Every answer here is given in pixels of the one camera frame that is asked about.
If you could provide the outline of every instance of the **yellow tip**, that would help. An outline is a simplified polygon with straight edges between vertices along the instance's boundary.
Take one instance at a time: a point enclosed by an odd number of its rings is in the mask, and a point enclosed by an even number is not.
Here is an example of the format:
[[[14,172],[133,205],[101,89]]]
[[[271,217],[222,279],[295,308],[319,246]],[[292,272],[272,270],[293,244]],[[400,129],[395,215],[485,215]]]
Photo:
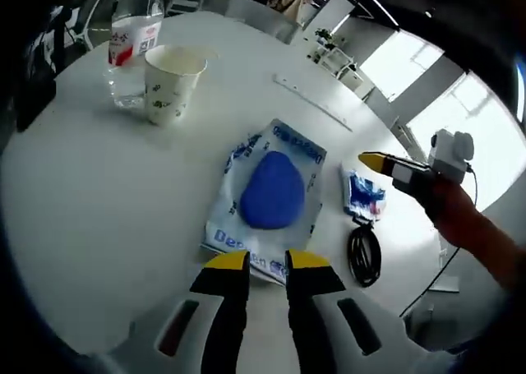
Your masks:
[[[377,173],[381,173],[381,170],[384,167],[385,156],[382,154],[364,152],[363,154],[358,155],[358,158],[368,168]]]
[[[206,263],[207,269],[242,270],[247,251],[222,253]]]
[[[314,253],[289,249],[288,253],[293,260],[293,269],[307,269],[312,267],[329,267],[330,263],[321,256]]]

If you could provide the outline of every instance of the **blue play dough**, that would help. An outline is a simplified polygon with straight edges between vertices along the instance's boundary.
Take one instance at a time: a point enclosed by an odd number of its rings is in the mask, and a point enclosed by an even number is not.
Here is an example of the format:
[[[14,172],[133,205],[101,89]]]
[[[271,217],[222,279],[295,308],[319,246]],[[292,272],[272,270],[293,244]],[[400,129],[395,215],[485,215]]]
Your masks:
[[[241,195],[240,214],[255,229],[281,229],[302,213],[305,187],[287,155],[269,152]]]

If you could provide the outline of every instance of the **packaging bag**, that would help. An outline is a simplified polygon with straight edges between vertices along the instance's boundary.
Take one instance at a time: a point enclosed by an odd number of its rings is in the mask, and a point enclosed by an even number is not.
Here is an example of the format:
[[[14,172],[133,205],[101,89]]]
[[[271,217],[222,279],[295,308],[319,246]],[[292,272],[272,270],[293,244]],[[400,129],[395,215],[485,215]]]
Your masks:
[[[299,218],[283,229],[253,229],[238,213],[239,199],[256,166],[270,151],[286,154],[302,176],[305,206]],[[285,251],[304,249],[321,210],[321,168],[326,151],[274,119],[228,158],[219,195],[212,207],[202,243],[215,252],[250,251],[251,272],[262,279],[285,285]]]
[[[360,177],[356,170],[340,165],[344,188],[344,212],[358,224],[374,224],[385,208],[385,190],[378,184]]]

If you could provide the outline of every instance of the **plastic water bottle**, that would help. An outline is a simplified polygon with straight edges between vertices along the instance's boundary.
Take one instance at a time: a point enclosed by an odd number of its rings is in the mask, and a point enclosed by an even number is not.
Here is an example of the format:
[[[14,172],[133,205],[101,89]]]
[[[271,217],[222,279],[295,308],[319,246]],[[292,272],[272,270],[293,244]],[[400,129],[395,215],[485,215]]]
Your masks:
[[[108,46],[109,89],[119,108],[135,109],[144,98],[144,57],[157,44],[163,0],[118,0]]]

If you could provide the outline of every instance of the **bottle label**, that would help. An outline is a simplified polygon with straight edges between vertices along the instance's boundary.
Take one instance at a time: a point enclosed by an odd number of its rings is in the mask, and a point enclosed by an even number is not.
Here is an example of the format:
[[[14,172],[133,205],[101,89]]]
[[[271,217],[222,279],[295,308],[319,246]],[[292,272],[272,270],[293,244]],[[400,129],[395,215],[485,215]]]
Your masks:
[[[122,66],[129,58],[140,55],[157,44],[161,22],[139,26],[126,18],[112,26],[109,41],[108,61],[114,66]]]

